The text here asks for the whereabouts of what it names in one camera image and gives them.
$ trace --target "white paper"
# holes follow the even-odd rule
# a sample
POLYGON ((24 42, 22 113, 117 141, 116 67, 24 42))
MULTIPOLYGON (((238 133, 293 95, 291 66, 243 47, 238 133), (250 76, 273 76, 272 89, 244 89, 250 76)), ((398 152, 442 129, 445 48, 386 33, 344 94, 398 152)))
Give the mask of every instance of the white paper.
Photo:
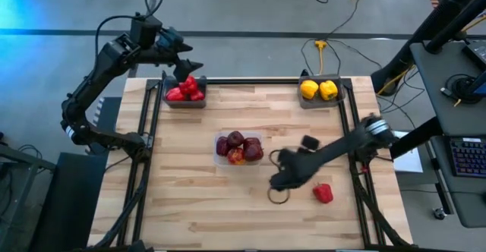
MULTIPOLYGON (((401 138, 407 135, 405 131, 394 131, 396 137, 401 138)), ((410 150, 402 156, 393 160, 393 167, 396 172, 420 172, 422 173, 422 164, 417 148, 410 150)))

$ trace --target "desk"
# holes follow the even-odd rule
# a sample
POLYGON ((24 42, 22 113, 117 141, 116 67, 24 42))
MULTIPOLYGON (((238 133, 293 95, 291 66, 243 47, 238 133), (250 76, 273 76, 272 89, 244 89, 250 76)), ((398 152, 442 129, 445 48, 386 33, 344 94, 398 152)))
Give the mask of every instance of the desk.
MULTIPOLYGON (((432 137, 432 150, 436 156, 436 169, 442 171, 442 176, 450 191, 486 192, 486 179, 456 177, 451 172, 447 156, 449 148, 442 136, 477 137, 486 135, 486 101, 475 105, 459 105, 453 107, 453 101, 440 92, 447 78, 453 74, 469 74, 477 76, 480 71, 462 53, 464 43, 447 43, 441 53, 434 55, 427 52, 422 43, 411 45, 415 64, 422 76, 427 94, 436 116, 410 132, 390 149, 393 157, 419 146, 432 137)), ((486 204, 479 196, 452 193, 450 196, 456 206, 460 222, 465 227, 486 227, 486 204)), ((441 197, 443 205, 448 205, 447 195, 441 197)))
MULTIPOLYGON (((371 79, 353 77, 352 82, 360 116, 378 113, 371 79)), ((117 132, 137 130, 145 83, 143 78, 127 81, 117 132)), ((323 144, 341 137, 338 108, 301 109, 296 90, 295 85, 282 84, 209 85, 205 109, 170 109, 162 104, 141 229, 146 246, 160 250, 363 247, 345 156, 291 191, 283 205, 267 199, 268 180, 276 173, 267 156, 257 173, 234 174, 213 164, 214 135, 221 130, 261 132, 266 154, 299 145, 304 134, 323 144), (313 198, 316 182, 332 185, 332 203, 320 204, 313 198)), ((108 164, 123 157, 122 152, 110 153, 108 164)), ((129 169, 126 162, 105 174, 89 244, 99 241, 118 217, 129 169)), ((371 171, 382 213, 412 243, 393 164, 375 159, 371 171)), ((376 243, 369 212, 367 218, 376 243)))

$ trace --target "yellow bell pepper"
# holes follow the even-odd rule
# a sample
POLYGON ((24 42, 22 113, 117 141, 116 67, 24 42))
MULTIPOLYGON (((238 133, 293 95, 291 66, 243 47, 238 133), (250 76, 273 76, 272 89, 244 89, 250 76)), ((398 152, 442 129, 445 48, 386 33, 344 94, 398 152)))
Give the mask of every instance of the yellow bell pepper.
POLYGON ((319 84, 320 97, 324 100, 331 100, 337 96, 337 86, 331 80, 319 84))
POLYGON ((312 80, 305 80, 301 83, 301 95, 305 99, 312 99, 319 90, 319 85, 312 80))

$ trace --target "red apple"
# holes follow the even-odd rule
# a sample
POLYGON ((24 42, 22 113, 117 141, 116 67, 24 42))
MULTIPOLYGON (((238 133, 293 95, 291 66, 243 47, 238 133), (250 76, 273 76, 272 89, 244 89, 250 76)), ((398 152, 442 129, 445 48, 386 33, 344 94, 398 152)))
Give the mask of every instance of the red apple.
POLYGON ((262 150, 261 146, 254 143, 249 145, 245 149, 245 159, 247 161, 257 161, 264 157, 264 151, 262 150))
POLYGON ((243 144, 244 140, 245 138, 243 137, 243 134, 241 134, 239 131, 233 131, 228 135, 228 144, 232 147, 240 146, 243 144))
POLYGON ((246 138, 245 141, 243 142, 243 150, 246 150, 248 146, 257 144, 258 146, 261 146, 261 142, 258 140, 256 137, 249 137, 246 138))
POLYGON ((220 137, 216 142, 216 154, 219 156, 227 156, 229 152, 228 138, 220 137))
POLYGON ((241 148, 230 149, 227 157, 228 162, 232 163, 233 165, 245 164, 245 154, 241 148))

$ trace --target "gray tray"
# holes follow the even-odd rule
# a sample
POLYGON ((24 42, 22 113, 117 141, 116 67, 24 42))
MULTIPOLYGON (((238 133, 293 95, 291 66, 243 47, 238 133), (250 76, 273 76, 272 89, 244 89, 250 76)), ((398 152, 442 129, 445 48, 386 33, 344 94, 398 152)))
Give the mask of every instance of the gray tray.
POLYGON ((344 86, 341 82, 341 77, 335 74, 326 74, 319 76, 303 76, 298 80, 297 87, 298 101, 303 109, 317 109, 317 108, 331 108, 337 106, 341 101, 346 98, 346 93, 344 86), (324 100, 320 97, 319 91, 316 92, 313 99, 305 99, 301 94, 301 84, 305 80, 313 80, 315 83, 320 84, 321 82, 331 80, 335 83, 338 93, 336 98, 332 100, 324 100))
POLYGON ((168 101, 166 98, 167 92, 170 89, 176 88, 178 86, 178 82, 175 79, 175 77, 166 77, 164 79, 164 84, 163 84, 163 92, 162 92, 163 101, 173 109, 202 109, 206 107, 207 79, 205 76, 201 76, 198 79, 196 79, 196 81, 197 81, 197 88, 204 94, 204 100, 191 101, 188 99, 188 101, 168 101))

